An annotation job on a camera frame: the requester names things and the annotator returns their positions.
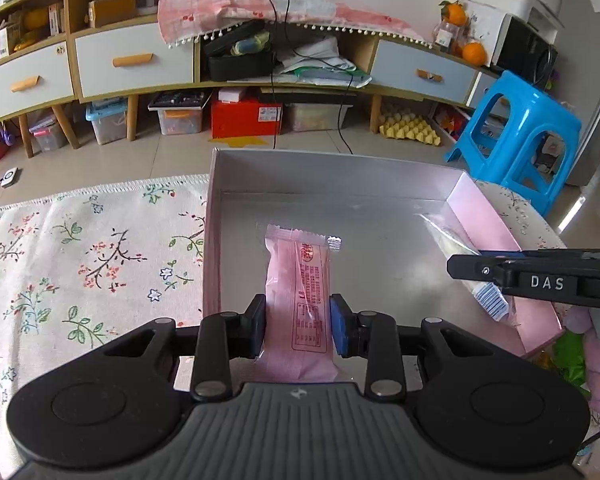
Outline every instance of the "pink snack package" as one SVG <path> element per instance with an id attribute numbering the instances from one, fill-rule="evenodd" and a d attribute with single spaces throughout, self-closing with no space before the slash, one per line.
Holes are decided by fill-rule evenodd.
<path id="1" fill-rule="evenodd" d="M 333 363 L 329 247 L 324 236 L 269 225 L 265 242 L 267 328 L 262 352 L 242 380 L 327 383 Z"/>

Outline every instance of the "blue plastic stool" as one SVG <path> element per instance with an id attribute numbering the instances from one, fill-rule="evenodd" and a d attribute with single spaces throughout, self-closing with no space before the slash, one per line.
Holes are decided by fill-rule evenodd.
<path id="1" fill-rule="evenodd" d="M 493 139 L 481 129 L 502 96 L 510 103 L 509 121 L 500 138 Z M 446 160 L 456 160 L 462 155 L 472 177 L 514 190 L 545 215 L 571 171 L 581 127 L 580 120 L 566 108 L 507 71 L 482 99 Z M 531 165 L 531 158 L 547 132 L 561 137 L 565 149 L 560 170 L 550 184 Z M 491 153 L 485 157 L 480 148 Z M 531 182 L 536 190 L 523 186 L 523 182 Z"/>

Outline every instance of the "plastic bag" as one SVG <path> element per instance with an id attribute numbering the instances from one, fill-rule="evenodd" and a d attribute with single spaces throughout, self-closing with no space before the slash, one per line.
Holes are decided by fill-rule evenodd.
<path id="1" fill-rule="evenodd" d="M 434 237 L 447 260 L 454 254 L 480 254 L 471 242 L 465 242 L 456 232 L 445 226 L 442 217 L 420 216 L 424 219 L 427 230 Z M 496 321 L 506 320 L 508 324 L 511 324 L 512 316 L 509 315 L 512 311 L 511 306 L 494 283 L 468 280 L 462 280 L 462 283 L 489 316 Z"/>
<path id="2" fill-rule="evenodd" d="M 267 227 L 267 328 L 254 362 L 233 364 L 234 383 L 329 383 L 333 363 L 329 246 L 324 236 Z"/>

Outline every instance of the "open box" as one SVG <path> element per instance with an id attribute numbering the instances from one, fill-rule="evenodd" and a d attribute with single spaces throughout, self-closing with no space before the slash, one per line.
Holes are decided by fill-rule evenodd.
<path id="1" fill-rule="evenodd" d="M 215 150 L 206 205 L 203 313 L 244 312 L 265 291 L 268 224 L 342 239 L 330 257 L 330 293 L 354 312 L 398 324 L 441 317 L 528 356 L 561 333 L 551 303 L 516 298 L 513 328 L 496 322 L 461 282 L 418 214 L 442 216 L 479 250 L 518 251 L 499 214 L 463 171 L 369 156 Z M 363 381 L 361 358 L 335 359 Z"/>

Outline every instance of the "drawer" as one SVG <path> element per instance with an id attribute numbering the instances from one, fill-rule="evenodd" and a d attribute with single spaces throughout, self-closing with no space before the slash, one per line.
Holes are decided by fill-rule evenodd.
<path id="1" fill-rule="evenodd" d="M 23 88 L 17 91 L 16 86 Z M 73 96 L 64 41 L 0 65 L 0 119 Z"/>
<path id="2" fill-rule="evenodd" d="M 82 36 L 75 49 L 85 98 L 193 83 L 193 43 L 169 49 L 157 23 Z"/>
<path id="3" fill-rule="evenodd" d="M 439 76 L 422 79 L 418 70 Z M 406 44 L 381 40 L 371 69 L 372 83 L 464 105 L 475 70 L 465 64 Z"/>
<path id="4" fill-rule="evenodd" d="M 474 88 L 471 90 L 469 94 L 469 99 L 466 102 L 466 105 L 469 108 L 477 108 L 482 101 L 484 95 L 490 90 L 491 85 L 493 85 L 497 81 L 493 76 L 487 75 L 483 72 L 478 73 L 478 79 L 475 80 Z M 495 106 L 491 110 L 493 115 L 497 115 L 498 117 L 509 117 L 510 108 L 507 105 L 502 104 L 502 102 L 496 102 Z"/>

